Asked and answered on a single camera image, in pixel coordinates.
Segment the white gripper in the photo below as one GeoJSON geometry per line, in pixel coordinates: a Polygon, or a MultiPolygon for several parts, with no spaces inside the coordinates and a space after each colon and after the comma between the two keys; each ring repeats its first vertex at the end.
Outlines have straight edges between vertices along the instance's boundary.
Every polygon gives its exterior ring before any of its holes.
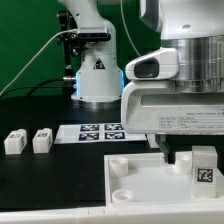
{"type": "Polygon", "coordinates": [[[121,123],[128,133],[163,134],[156,143],[164,161],[174,164],[166,135],[224,135],[224,93],[178,93],[170,81],[131,81],[122,95],[121,123]]]}

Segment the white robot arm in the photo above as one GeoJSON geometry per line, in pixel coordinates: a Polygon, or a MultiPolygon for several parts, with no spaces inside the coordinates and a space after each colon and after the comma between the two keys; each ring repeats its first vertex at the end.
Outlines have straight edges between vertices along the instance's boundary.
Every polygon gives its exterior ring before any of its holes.
{"type": "Polygon", "coordinates": [[[98,12],[119,0],[59,0],[76,22],[81,57],[73,100],[120,102],[129,133],[224,135],[224,0],[140,0],[140,18],[159,33],[158,50],[117,65],[116,30],[98,12]]]}

